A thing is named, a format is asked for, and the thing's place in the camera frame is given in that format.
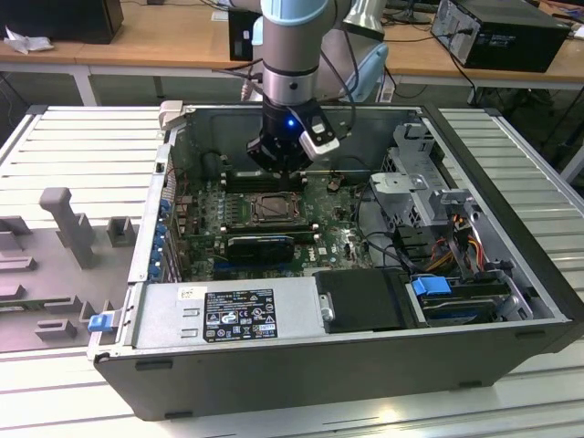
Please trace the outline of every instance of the metal bracket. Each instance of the metal bracket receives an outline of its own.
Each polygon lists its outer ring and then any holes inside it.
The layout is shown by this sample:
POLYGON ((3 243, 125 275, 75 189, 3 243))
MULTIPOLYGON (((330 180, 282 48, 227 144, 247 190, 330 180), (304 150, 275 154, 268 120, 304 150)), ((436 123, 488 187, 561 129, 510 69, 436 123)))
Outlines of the metal bracket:
POLYGON ((158 122, 161 130, 171 130, 184 123, 186 110, 182 100, 166 100, 158 111, 158 122))

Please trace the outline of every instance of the black cable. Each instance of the black cable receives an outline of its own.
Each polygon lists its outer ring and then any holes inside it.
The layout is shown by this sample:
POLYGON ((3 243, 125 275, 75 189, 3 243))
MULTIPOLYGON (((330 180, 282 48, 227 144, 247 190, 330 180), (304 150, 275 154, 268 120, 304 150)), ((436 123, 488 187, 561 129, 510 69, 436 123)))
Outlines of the black cable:
POLYGON ((222 70, 227 70, 227 71, 237 71, 237 70, 243 70, 244 68, 248 68, 248 67, 253 67, 255 64, 259 64, 260 62, 262 62, 264 59, 261 57, 259 59, 254 59, 251 62, 248 62, 247 64, 243 64, 241 66, 236 66, 236 67, 227 67, 227 68, 222 68, 222 70))
POLYGON ((15 90, 15 88, 12 86, 12 84, 10 83, 10 81, 8 80, 8 77, 4 74, 4 72, 0 72, 0 78, 4 81, 4 83, 12 90, 13 93, 15 93, 15 95, 18 97, 18 99, 26 106, 26 107, 30 107, 30 103, 28 103, 21 95, 18 91, 15 90))
POLYGON ((564 120, 568 116, 569 112, 572 110, 572 108, 574 108, 574 106, 576 105, 576 103, 580 99, 580 96, 582 96, 582 93, 584 93, 584 87, 582 87, 580 89, 580 91, 576 95, 576 98, 574 98, 574 100, 572 100, 572 103, 570 103, 569 107, 566 108, 566 111, 564 111, 564 114, 562 115, 562 117, 558 120, 558 122, 556 123, 556 125, 554 125, 554 127, 552 128, 552 130, 549 132, 547 138, 541 143, 541 149, 543 149, 543 148, 546 147, 546 145, 548 144, 548 141, 551 140, 551 138, 556 133, 556 130, 558 130, 559 125, 561 125, 564 122, 564 120))
POLYGON ((423 92, 428 88, 427 85, 424 85, 422 87, 422 89, 418 93, 414 94, 413 96, 403 96, 402 94, 398 93, 398 84, 395 82, 395 79, 393 78, 393 75, 391 74, 391 72, 388 69, 388 67, 387 66, 384 66, 384 69, 385 69, 385 73, 387 74, 387 76, 390 77, 390 81, 393 83, 393 94, 395 94, 396 96, 398 96, 398 97, 400 97, 402 99, 415 99, 415 98, 419 98, 423 94, 423 92))
POLYGON ((453 61, 453 64, 456 67, 456 69, 460 72, 461 75, 464 76, 464 78, 468 81, 468 83, 471 84, 471 87, 473 87, 473 102, 471 103, 471 106, 478 107, 479 104, 478 104, 478 102, 476 100, 476 86, 475 86, 475 83, 468 76, 466 76, 466 73, 464 73, 463 70, 458 66, 458 61, 454 57, 453 52, 450 50, 451 45, 452 45, 453 40, 454 40, 454 36, 457 35, 457 34, 458 34, 458 32, 456 32, 454 35, 452 35, 450 37, 450 41, 448 42, 448 55, 450 55, 450 59, 453 61))
POLYGON ((363 187, 363 190, 361 192, 361 195, 359 197, 359 200, 357 201, 357 205, 355 207, 355 226, 357 228, 357 232, 359 233, 359 236, 365 240, 365 242, 367 242, 369 244, 369 246, 373 249, 378 250, 379 252, 381 252, 382 254, 384 254, 385 256, 391 257, 393 258, 395 261, 397 262, 401 262, 400 258, 397 257, 396 255, 384 250, 383 248, 381 248, 378 245, 375 245, 371 242, 371 240, 369 240, 367 238, 367 236, 363 233, 363 230, 361 230, 361 225, 360 225, 360 218, 359 218, 359 213, 360 213, 360 208, 361 208, 361 204, 363 203, 363 196, 365 194, 365 192, 367 192, 367 189, 370 188, 370 184, 367 183, 365 184, 365 186, 363 187))
POLYGON ((364 161, 362 160, 360 157, 358 157, 357 155, 341 155, 339 157, 337 157, 331 164, 330 164, 330 171, 334 172, 337 169, 335 169, 335 167, 339 166, 339 163, 343 160, 355 160, 356 162, 359 162, 360 164, 363 165, 363 167, 370 173, 373 173, 372 168, 364 161))
POLYGON ((218 5, 212 5, 209 3, 205 3, 204 0, 199 0, 199 1, 201 3, 196 4, 196 5, 186 5, 183 3, 164 3, 163 5, 148 5, 148 4, 136 2, 135 0, 123 0, 120 3, 133 3, 133 4, 138 5, 138 6, 209 6, 209 7, 212 7, 213 9, 218 10, 218 11, 223 11, 223 12, 227 11, 227 9, 223 9, 223 8, 219 7, 218 5))
POLYGON ((349 33, 347 32, 347 29, 345 29, 344 27, 343 34, 345 35, 345 41, 347 42, 347 47, 349 48, 350 62, 353 63, 353 71, 355 72, 355 83, 353 84, 353 87, 350 90, 352 94, 359 87, 360 82, 359 66, 357 65, 357 59, 355 58, 355 51, 353 50, 353 45, 350 43, 349 33))
POLYGON ((215 4, 211 3, 210 0, 199 0, 199 1, 201 3, 209 6, 209 7, 212 7, 213 9, 216 9, 217 11, 223 11, 223 12, 227 12, 228 11, 228 9, 226 7, 221 7, 219 5, 215 5, 215 4))
POLYGON ((344 137, 339 138, 339 140, 343 140, 343 139, 347 138, 349 133, 352 131, 353 127, 355 126, 355 121, 357 120, 357 107, 355 106, 355 99, 353 98, 353 96, 349 90, 349 87, 347 86, 347 84, 345 83, 343 78, 340 76, 340 74, 337 71, 337 69, 335 68, 335 66, 332 65, 332 62, 330 62, 329 57, 327 57, 327 55, 325 54, 325 52, 323 50, 320 50, 320 55, 322 56, 324 61, 327 63, 328 68, 330 68, 332 73, 335 75, 335 78, 337 78, 337 81, 342 86, 343 91, 345 92, 345 94, 350 102, 350 121, 349 121, 349 125, 347 126, 347 134, 344 137))
POLYGON ((213 71, 214 73, 224 73, 225 75, 235 76, 236 78, 247 80, 259 78, 259 76, 256 75, 249 75, 248 73, 239 73, 238 71, 226 70, 224 68, 213 69, 211 71, 213 71))
MULTIPOLYGON (((439 37, 448 37, 448 35, 439 35, 439 37)), ((434 36, 427 36, 426 38, 420 39, 384 39, 383 41, 386 43, 420 43, 429 39, 434 39, 434 36)))

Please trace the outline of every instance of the metal slotted surface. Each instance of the metal slotted surface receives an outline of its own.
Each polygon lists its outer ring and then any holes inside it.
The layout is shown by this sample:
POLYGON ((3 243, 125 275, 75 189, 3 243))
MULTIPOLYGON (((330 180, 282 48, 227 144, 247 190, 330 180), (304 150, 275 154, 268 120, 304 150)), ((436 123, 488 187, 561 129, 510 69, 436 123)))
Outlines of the metal slotted surface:
MULTIPOLYGON (((69 109, 69 120, 85 120, 86 109, 69 109)), ((48 112, 51 118, 63 120, 59 111, 48 112)), ((133 111, 132 117, 144 117, 133 111)), ((91 115, 97 120, 102 116, 91 115)), ((484 113, 478 120, 476 111, 458 113, 457 121, 491 120, 484 113)), ((475 144, 484 157, 500 157, 493 148, 508 149, 522 158, 524 145, 507 139, 487 143, 465 139, 475 144)), ((43 141, 47 147, 54 147, 43 141)), ((111 147, 111 143, 99 143, 111 147)), ((79 148, 87 145, 79 143, 79 148)), ((74 143, 67 143, 75 149, 74 143)), ((560 184, 546 177, 537 167, 502 170, 487 168, 504 193, 554 192, 560 184)), ((39 176, 20 184, 22 194, 45 186, 45 181, 58 178, 68 187, 79 189, 117 189, 123 181, 136 178, 125 188, 142 187, 143 175, 109 175, 97 180, 94 175, 39 176)), ((2 178, 0 183, 18 186, 17 178, 2 178)), ((80 192, 79 196, 89 193, 80 192)), ((564 221, 564 230, 579 230, 581 214, 567 200, 561 204, 543 203, 539 208, 522 204, 519 213, 529 226, 540 227, 534 233, 549 229, 556 220, 564 221)), ((580 266, 579 255, 564 253, 562 263, 580 266)), ((514 437, 558 438, 584 436, 584 339, 558 354, 536 356, 511 371, 491 388, 443 391, 387 399, 355 401, 330 405, 300 407, 269 412, 219 415, 169 422, 143 422, 94 370, 85 356, 85 349, 52 350, 0 355, 0 438, 61 438, 83 436, 163 436, 189 438, 446 438, 446 437, 514 437)), ((270 396, 269 382, 258 382, 258 390, 270 396)))
POLYGON ((0 158, 0 216, 22 216, 31 228, 55 227, 38 200, 47 187, 68 187, 71 208, 92 225, 112 216, 140 224, 163 141, 157 107, 49 107, 0 158))
MULTIPOLYGON (((486 174, 551 260, 584 298, 584 218, 581 199, 503 120, 480 110, 442 111, 486 174)), ((444 166, 459 187, 451 162, 444 166)))

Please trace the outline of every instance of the sticker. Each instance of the sticker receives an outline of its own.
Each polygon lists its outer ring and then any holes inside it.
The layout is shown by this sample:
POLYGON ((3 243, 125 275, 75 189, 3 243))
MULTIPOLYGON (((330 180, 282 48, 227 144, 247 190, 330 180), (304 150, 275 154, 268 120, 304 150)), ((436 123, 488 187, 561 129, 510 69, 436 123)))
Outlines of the sticker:
POLYGON ((201 299, 206 292, 207 286, 179 287, 178 299, 201 299))
MULTIPOLYGON (((196 288, 203 288, 206 291, 206 287, 183 287, 196 288)), ((204 294, 203 338, 207 342, 277 338, 274 290, 239 290, 204 294)))
POLYGON ((6 306, 5 308, 0 308, 0 313, 2 312, 24 312, 25 308, 22 308, 20 306, 6 306))

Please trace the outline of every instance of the wooden desk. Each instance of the wooden desk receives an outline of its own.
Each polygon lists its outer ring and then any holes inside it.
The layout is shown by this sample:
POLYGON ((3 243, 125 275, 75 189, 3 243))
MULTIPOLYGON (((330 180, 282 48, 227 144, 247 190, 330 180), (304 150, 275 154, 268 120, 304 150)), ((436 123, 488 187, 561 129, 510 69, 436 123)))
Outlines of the wooden desk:
MULTIPOLYGON (((0 70, 67 73, 76 80, 83 103, 96 105, 91 75, 217 77, 213 68, 237 65, 229 60, 227 23, 211 21, 211 8, 128 3, 123 11, 124 23, 110 45, 57 42, 55 50, 28 56, 0 45, 0 70)), ((394 26, 386 32, 392 40, 429 35, 412 26, 394 26)), ((468 87, 437 41, 388 44, 387 66, 396 82, 468 87)), ((580 89, 584 85, 584 41, 566 41, 547 73, 465 72, 477 87, 580 89)))
MULTIPOLYGON (((429 36, 429 32, 423 32, 412 26, 393 26, 386 31, 386 39, 390 40, 421 39, 429 36)), ((393 75, 414 77, 416 78, 415 83, 420 83, 421 78, 428 78, 425 83, 432 83, 433 78, 461 78, 461 74, 454 66, 447 50, 435 39, 418 43, 388 44, 390 56, 387 66, 393 75)), ((579 89, 584 85, 584 41, 566 41, 546 73, 471 68, 465 69, 464 73, 469 78, 481 79, 482 81, 570 82, 576 85, 576 89, 579 89)), ((411 80, 412 78, 405 78, 403 82, 411 80)))
POLYGON ((229 60, 226 22, 213 9, 194 6, 124 4, 124 22, 110 45, 87 44, 79 64, 171 68, 224 68, 229 60))
POLYGON ((83 48, 83 43, 58 42, 52 50, 29 52, 23 55, 6 44, 0 44, 0 62, 75 64, 75 57, 83 48))

